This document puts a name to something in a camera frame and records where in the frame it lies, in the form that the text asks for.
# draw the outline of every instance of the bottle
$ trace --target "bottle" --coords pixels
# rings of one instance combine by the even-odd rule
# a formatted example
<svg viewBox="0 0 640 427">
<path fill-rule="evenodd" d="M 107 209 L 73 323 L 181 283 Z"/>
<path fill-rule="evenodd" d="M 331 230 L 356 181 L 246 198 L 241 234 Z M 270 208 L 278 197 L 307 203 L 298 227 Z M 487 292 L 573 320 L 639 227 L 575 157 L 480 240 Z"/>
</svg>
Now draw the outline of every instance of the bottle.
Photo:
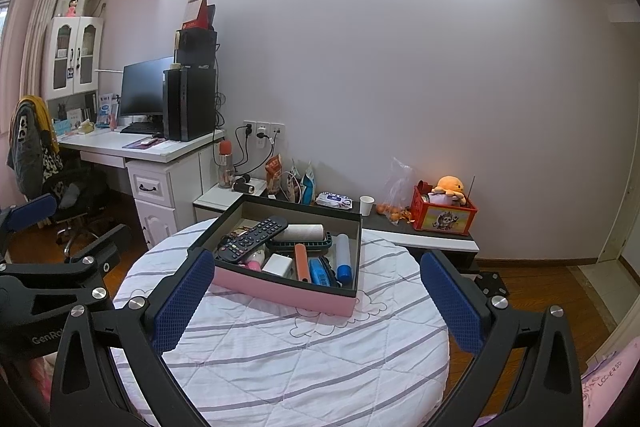
<svg viewBox="0 0 640 427">
<path fill-rule="evenodd" d="M 231 188 L 234 177 L 234 160 L 231 155 L 231 142 L 220 142 L 220 163 L 218 164 L 218 185 L 221 188 Z"/>
<path fill-rule="evenodd" d="M 349 237 L 341 233 L 335 238 L 335 264 L 338 269 L 335 278 L 342 284 L 351 284 L 351 252 L 349 250 Z"/>
<path fill-rule="evenodd" d="M 244 264 L 249 270 L 256 272 L 262 271 L 262 265 L 264 264 L 264 250 L 260 248 L 260 250 L 250 253 L 244 260 Z"/>
</svg>

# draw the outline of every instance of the computer monitor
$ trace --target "computer monitor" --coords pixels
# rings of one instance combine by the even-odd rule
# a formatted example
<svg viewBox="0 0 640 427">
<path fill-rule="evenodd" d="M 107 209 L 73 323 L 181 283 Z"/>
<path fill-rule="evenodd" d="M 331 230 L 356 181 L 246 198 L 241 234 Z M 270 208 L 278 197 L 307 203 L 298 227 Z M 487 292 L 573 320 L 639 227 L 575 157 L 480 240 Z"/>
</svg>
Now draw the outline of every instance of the computer monitor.
<svg viewBox="0 0 640 427">
<path fill-rule="evenodd" d="M 173 57 L 125 66 L 122 74 L 120 116 L 162 115 L 162 80 Z"/>
</svg>

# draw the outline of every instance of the striped bedsheet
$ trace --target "striped bedsheet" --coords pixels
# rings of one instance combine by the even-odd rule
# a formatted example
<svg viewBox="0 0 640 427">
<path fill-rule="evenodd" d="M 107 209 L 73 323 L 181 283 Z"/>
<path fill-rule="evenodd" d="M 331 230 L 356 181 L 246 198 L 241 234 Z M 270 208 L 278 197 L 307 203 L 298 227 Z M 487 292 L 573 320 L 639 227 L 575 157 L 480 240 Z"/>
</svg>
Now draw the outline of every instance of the striped bedsheet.
<svg viewBox="0 0 640 427">
<path fill-rule="evenodd" d="M 182 263 L 205 221 L 144 254 L 114 298 L 148 295 Z M 158 422 L 122 350 L 117 368 L 133 405 Z M 352 317 L 309 312 L 211 285 L 166 365 L 212 426 L 421 425 L 440 404 L 447 328 L 403 247 L 362 234 Z"/>
</svg>

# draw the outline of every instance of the computer tower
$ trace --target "computer tower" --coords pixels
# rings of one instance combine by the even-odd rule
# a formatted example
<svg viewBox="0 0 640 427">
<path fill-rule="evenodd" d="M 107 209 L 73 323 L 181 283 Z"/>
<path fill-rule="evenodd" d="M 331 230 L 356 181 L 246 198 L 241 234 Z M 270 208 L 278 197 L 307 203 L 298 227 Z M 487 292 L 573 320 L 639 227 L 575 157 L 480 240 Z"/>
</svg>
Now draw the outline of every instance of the computer tower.
<svg viewBox="0 0 640 427">
<path fill-rule="evenodd" d="M 194 140 L 216 129 L 216 70 L 180 70 L 180 139 Z"/>
<path fill-rule="evenodd" d="M 162 123 L 167 140 L 180 141 L 180 78 L 182 70 L 166 70 L 162 81 Z"/>
</svg>

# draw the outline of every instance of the keyboard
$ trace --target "keyboard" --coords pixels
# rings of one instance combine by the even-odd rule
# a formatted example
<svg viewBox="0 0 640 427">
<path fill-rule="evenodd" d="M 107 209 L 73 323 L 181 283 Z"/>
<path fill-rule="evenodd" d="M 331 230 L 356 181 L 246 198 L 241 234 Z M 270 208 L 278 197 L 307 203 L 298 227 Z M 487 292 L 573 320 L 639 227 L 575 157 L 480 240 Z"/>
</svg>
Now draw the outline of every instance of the keyboard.
<svg viewBox="0 0 640 427">
<path fill-rule="evenodd" d="M 121 133 L 126 134 L 155 134 L 157 132 L 163 132 L 163 129 L 158 127 L 154 122 L 134 122 L 127 125 Z"/>
</svg>

